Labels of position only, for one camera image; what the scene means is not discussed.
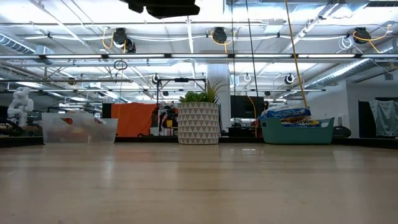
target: clear plastic container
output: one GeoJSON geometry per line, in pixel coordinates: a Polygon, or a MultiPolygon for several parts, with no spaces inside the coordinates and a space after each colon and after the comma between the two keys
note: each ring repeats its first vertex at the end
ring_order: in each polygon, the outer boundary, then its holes
{"type": "Polygon", "coordinates": [[[44,144],[114,143],[118,119],[101,119],[88,113],[42,113],[44,144]]]}

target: ceiling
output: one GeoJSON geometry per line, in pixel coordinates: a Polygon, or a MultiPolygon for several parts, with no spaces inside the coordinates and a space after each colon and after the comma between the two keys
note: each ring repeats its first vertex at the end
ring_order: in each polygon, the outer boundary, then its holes
{"type": "MultiPolygon", "coordinates": [[[[249,7],[250,28],[246,8],[234,8],[233,17],[231,9],[226,7],[224,1],[197,0],[201,7],[197,16],[190,16],[190,30],[193,38],[193,47],[190,47],[189,25],[187,17],[174,17],[158,20],[148,13],[138,14],[130,11],[127,4],[118,0],[43,0],[44,9],[51,13],[59,22],[65,24],[67,29],[78,38],[83,39],[84,45],[74,38],[66,28],[60,26],[57,21],[29,0],[2,0],[0,7],[0,28],[19,40],[26,41],[29,45],[43,45],[53,50],[55,54],[120,54],[122,49],[112,46],[107,49],[103,45],[102,38],[109,37],[117,27],[125,27],[137,47],[138,54],[156,53],[185,53],[185,54],[209,54],[209,53],[292,53],[290,44],[288,23],[274,25],[280,20],[286,20],[287,14],[280,7],[270,7],[267,4],[251,4],[249,7]],[[231,39],[234,30],[233,43],[218,45],[211,37],[206,37],[215,27],[224,27],[227,36],[231,39]]],[[[396,7],[352,7],[344,5],[342,8],[317,22],[314,27],[308,29],[295,44],[297,53],[329,53],[344,54],[351,52],[365,52],[372,49],[370,44],[350,44],[344,48],[341,44],[344,36],[354,32],[355,27],[365,27],[372,37],[381,37],[386,33],[386,22],[391,22],[388,34],[385,38],[374,41],[377,46],[391,37],[395,37],[396,20],[398,10],[396,7]]],[[[310,27],[318,13],[325,4],[291,4],[290,15],[292,20],[293,36],[305,27],[310,27]]],[[[110,39],[105,39],[106,46],[111,45],[110,39]]],[[[0,46],[0,54],[17,54],[17,52],[0,46]]],[[[14,65],[21,65],[20,61],[8,61],[14,65]]],[[[153,88],[151,79],[154,74],[164,78],[193,77],[205,78],[207,76],[206,61],[177,62],[166,65],[165,60],[158,61],[164,66],[138,65],[129,67],[123,71],[123,75],[134,83],[123,83],[122,88],[153,88]]],[[[254,85],[251,79],[245,81],[247,75],[253,76],[252,62],[229,62],[230,74],[239,77],[239,88],[250,88],[254,85]]],[[[298,68],[304,81],[328,70],[336,63],[300,62],[298,68]]],[[[59,67],[49,66],[48,72],[54,72],[59,67]]],[[[31,72],[44,75],[44,66],[37,64],[35,67],[27,67],[31,72]]],[[[255,63],[257,85],[263,88],[278,88],[284,84],[285,74],[296,74],[295,64],[290,63],[255,63]]],[[[375,68],[371,73],[383,71],[384,68],[375,68]]],[[[109,72],[104,66],[91,67],[66,67],[61,72],[55,72],[52,78],[109,78],[109,72]]],[[[366,80],[364,83],[388,82],[382,78],[366,80]]],[[[120,88],[120,83],[102,83],[104,88],[120,88]]],[[[181,84],[170,83],[171,88],[194,88],[193,82],[181,84]]],[[[143,93],[122,93],[128,101],[149,100],[150,96],[143,93]]],[[[178,98],[180,93],[172,93],[168,98],[178,98]]]]}

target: green plant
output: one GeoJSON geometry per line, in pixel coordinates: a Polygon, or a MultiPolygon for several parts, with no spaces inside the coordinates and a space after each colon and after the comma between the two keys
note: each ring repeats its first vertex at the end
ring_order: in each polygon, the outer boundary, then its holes
{"type": "Polygon", "coordinates": [[[206,81],[206,90],[202,88],[201,93],[194,93],[189,91],[185,94],[185,97],[180,97],[181,103],[188,102],[209,102],[209,103],[217,103],[218,97],[217,94],[222,86],[220,85],[221,81],[216,81],[212,85],[210,85],[209,80],[206,81]]]}

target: teal basket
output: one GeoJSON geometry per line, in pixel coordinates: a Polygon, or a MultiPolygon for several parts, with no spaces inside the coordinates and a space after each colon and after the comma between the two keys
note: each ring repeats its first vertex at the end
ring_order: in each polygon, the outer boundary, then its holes
{"type": "Polygon", "coordinates": [[[319,128],[292,128],[284,127],[279,118],[266,118],[261,120],[262,135],[264,141],[270,144],[330,144],[335,119],[319,122],[319,128]]]}

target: gray tarp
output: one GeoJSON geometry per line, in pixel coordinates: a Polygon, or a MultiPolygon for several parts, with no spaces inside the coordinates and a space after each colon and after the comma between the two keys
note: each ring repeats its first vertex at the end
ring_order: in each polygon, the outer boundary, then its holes
{"type": "Polygon", "coordinates": [[[398,136],[398,103],[395,101],[370,101],[376,135],[398,136]]]}

